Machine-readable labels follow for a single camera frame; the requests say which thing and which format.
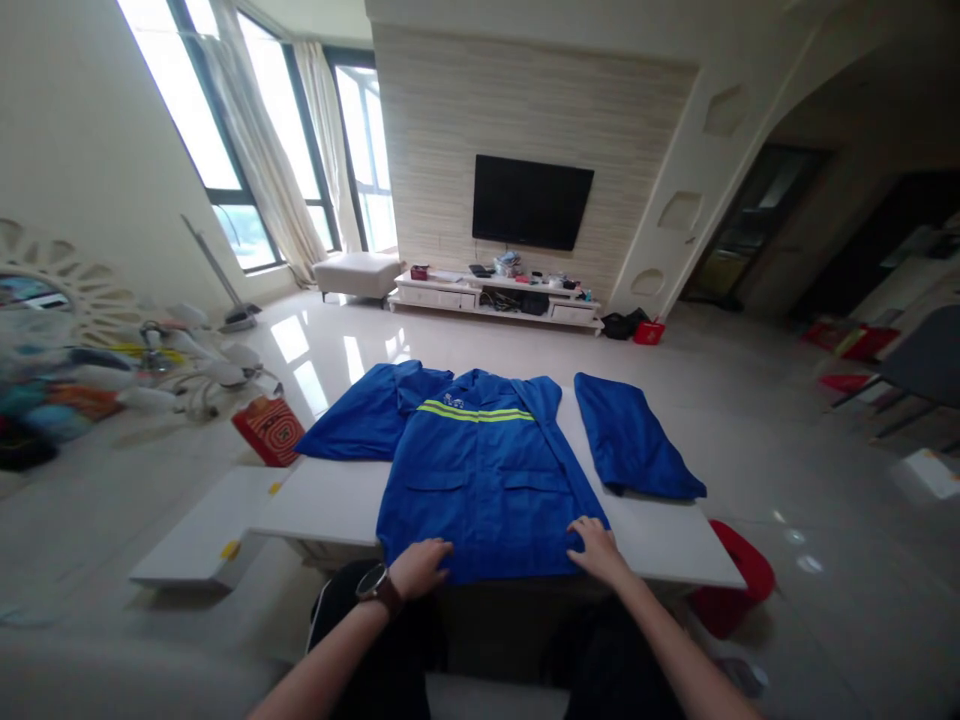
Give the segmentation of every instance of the wristwatch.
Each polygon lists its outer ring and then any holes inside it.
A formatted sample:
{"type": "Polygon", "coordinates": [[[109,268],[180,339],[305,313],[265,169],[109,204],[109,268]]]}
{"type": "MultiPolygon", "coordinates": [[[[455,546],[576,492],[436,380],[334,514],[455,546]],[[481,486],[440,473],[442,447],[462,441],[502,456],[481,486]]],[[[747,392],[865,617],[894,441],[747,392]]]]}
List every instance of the wristwatch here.
{"type": "Polygon", "coordinates": [[[386,605],[391,619],[395,618],[403,607],[403,599],[390,579],[390,571],[383,563],[377,563],[370,568],[357,585],[357,601],[370,600],[379,600],[386,605]]]}

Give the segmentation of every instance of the yellow reflective stripe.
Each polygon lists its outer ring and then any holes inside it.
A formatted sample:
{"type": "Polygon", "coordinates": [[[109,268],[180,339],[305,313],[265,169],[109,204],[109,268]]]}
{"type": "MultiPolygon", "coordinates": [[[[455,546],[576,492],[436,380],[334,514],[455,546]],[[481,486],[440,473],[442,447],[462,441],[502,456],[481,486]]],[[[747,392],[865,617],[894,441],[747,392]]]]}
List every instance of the yellow reflective stripe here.
{"type": "Polygon", "coordinates": [[[528,415],[533,417],[526,410],[520,408],[507,408],[505,410],[481,410],[481,415],[528,415]]]}
{"type": "Polygon", "coordinates": [[[496,417],[481,417],[480,422],[504,422],[505,420],[533,420],[533,415],[498,415],[496,417]]]}
{"type": "Polygon", "coordinates": [[[450,405],[444,405],[438,400],[424,400],[423,405],[421,405],[418,409],[425,409],[425,407],[428,405],[431,407],[435,407],[438,410],[443,410],[444,412],[447,412],[447,413],[463,415],[469,418],[476,417],[478,414],[480,415],[481,418],[494,417],[499,415],[509,415],[511,417],[518,415],[522,417],[524,420],[533,420],[533,415],[526,412],[525,410],[521,410],[520,408],[504,408],[503,410],[480,410],[480,411],[466,410],[464,408],[455,408],[455,407],[451,407],[450,405]]]}
{"type": "Polygon", "coordinates": [[[483,415],[461,415],[455,412],[448,412],[447,408],[438,408],[434,405],[421,405],[417,410],[425,410],[426,412],[432,412],[434,415],[439,415],[440,417],[450,418],[451,420],[462,420],[463,422],[504,422],[506,420],[533,420],[533,416],[529,413],[514,413],[513,415],[494,415],[490,417],[485,417],[483,415]]]}
{"type": "Polygon", "coordinates": [[[432,412],[434,415],[440,415],[441,417],[450,418],[451,420],[463,420],[464,422],[478,422],[479,418],[470,415],[457,415],[456,413],[444,412],[438,407],[433,407],[432,405],[421,405],[417,410],[426,410],[427,412],[432,412]]]}
{"type": "Polygon", "coordinates": [[[437,402],[436,400],[424,400],[424,401],[423,401],[423,404],[424,404],[424,405],[432,405],[432,406],[435,407],[435,408],[439,408],[440,410],[446,410],[447,412],[463,413],[464,415],[476,415],[476,414],[477,414],[477,411],[476,411],[476,410],[464,410],[463,408],[455,408],[455,407],[451,407],[451,406],[449,406],[449,405],[444,405],[443,403],[437,402]]]}

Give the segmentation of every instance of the mop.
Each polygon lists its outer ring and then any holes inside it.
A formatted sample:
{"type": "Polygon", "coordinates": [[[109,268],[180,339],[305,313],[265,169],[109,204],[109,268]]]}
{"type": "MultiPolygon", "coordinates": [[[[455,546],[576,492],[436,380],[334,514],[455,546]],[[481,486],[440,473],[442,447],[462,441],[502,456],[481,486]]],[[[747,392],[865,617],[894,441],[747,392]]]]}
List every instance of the mop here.
{"type": "Polygon", "coordinates": [[[183,218],[183,222],[186,223],[187,230],[189,230],[190,234],[193,235],[193,239],[197,241],[197,245],[200,246],[200,249],[206,256],[207,262],[209,262],[211,267],[213,267],[213,271],[217,274],[217,277],[220,278],[220,283],[223,285],[223,289],[227,291],[227,295],[230,296],[230,300],[233,302],[233,308],[227,312],[223,319],[224,325],[222,328],[220,328],[220,332],[240,332],[241,330],[249,330],[252,327],[256,327],[256,315],[260,312],[260,308],[253,303],[245,303],[240,300],[240,296],[237,295],[237,291],[233,289],[233,285],[230,284],[230,280],[228,280],[227,276],[224,274],[223,268],[220,267],[220,263],[217,262],[217,259],[213,256],[213,253],[210,252],[210,248],[207,247],[207,242],[203,239],[203,235],[193,229],[193,225],[191,225],[190,221],[187,220],[186,215],[180,215],[180,217],[183,218]]]}

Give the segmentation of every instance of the tv screen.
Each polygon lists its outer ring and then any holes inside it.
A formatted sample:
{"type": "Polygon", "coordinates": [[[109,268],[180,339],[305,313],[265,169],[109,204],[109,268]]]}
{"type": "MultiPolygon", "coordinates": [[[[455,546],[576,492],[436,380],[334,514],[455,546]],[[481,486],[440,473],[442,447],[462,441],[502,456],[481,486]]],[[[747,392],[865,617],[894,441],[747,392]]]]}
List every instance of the tv screen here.
{"type": "Polygon", "coordinates": [[[572,250],[593,170],[477,155],[473,236],[572,250]]]}

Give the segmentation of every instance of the window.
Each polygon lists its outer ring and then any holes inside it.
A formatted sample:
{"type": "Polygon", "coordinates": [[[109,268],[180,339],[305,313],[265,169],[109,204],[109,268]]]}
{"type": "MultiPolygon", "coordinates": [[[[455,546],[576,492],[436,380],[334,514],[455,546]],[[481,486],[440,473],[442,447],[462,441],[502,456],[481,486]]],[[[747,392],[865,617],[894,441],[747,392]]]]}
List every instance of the window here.
{"type": "Polygon", "coordinates": [[[325,53],[340,97],[353,202],[363,219],[364,249],[388,252],[397,246],[397,226],[373,53],[343,48],[329,48],[325,53]]]}
{"type": "MultiPolygon", "coordinates": [[[[209,68],[196,38],[198,32],[217,34],[209,2],[118,2],[240,267],[249,273],[283,264],[226,132],[209,68]]],[[[243,15],[239,19],[257,84],[310,217],[324,246],[328,250],[339,249],[339,238],[335,231],[331,232],[332,208],[326,199],[320,154],[309,114],[305,112],[300,76],[288,52],[292,48],[281,46],[273,35],[243,15]],[[300,91],[299,97],[294,88],[300,91]]]]}
{"type": "Polygon", "coordinates": [[[290,159],[310,218],[323,246],[327,250],[339,250],[339,239],[335,242],[330,232],[330,228],[335,227],[333,208],[293,48],[280,44],[275,35],[245,15],[239,17],[267,114],[290,159]]]}

